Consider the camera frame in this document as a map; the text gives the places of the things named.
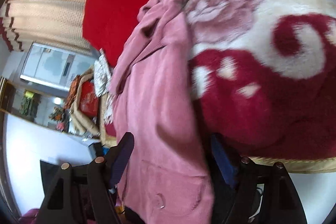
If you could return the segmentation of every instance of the pink corduroy garment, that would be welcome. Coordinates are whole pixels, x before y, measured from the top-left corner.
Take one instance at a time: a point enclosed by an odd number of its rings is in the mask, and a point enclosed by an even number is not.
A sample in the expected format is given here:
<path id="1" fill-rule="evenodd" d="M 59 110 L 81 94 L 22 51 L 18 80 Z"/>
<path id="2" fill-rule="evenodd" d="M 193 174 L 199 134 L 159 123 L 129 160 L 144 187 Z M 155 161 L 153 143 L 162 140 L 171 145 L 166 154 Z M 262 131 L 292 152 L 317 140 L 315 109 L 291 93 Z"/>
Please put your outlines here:
<path id="1" fill-rule="evenodd" d="M 211 179 L 190 101 L 183 0 L 149 0 L 110 83 L 114 126 L 135 147 L 118 192 L 147 224 L 207 224 Z"/>

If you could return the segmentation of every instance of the beige curtain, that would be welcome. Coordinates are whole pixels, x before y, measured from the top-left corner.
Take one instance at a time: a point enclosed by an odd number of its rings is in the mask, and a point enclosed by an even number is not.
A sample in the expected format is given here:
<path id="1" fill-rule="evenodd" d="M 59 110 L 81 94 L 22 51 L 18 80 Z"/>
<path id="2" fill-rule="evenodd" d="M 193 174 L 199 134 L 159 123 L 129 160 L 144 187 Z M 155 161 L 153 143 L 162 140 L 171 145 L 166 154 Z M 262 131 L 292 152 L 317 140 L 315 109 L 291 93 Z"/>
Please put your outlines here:
<path id="1" fill-rule="evenodd" d="M 15 51 L 33 42 L 90 54 L 82 36 L 85 0 L 6 0 L 0 18 Z"/>

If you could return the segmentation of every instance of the metal bolt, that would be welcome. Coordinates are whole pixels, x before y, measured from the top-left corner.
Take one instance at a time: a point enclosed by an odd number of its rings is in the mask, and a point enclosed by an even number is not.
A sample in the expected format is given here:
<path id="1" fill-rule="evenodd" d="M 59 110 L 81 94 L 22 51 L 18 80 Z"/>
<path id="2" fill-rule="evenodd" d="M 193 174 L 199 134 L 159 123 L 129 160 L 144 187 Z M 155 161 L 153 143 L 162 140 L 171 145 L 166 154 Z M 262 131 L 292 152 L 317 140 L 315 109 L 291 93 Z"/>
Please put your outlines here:
<path id="1" fill-rule="evenodd" d="M 277 162 L 275 165 L 280 169 L 284 167 L 284 164 L 282 162 Z"/>
<path id="2" fill-rule="evenodd" d="M 63 170 L 68 169 L 69 167 L 70 167 L 70 164 L 67 163 L 67 162 L 65 162 L 65 163 L 63 163 L 63 164 L 61 165 L 61 168 L 62 168 Z"/>
<path id="3" fill-rule="evenodd" d="M 102 163 L 102 162 L 104 162 L 104 157 L 97 157 L 94 161 L 95 161 L 95 163 L 97 163 L 97 164 L 100 164 L 100 163 Z"/>
<path id="4" fill-rule="evenodd" d="M 248 163 L 250 163 L 250 159 L 248 157 L 242 157 L 241 162 L 244 163 L 244 164 L 248 164 Z"/>

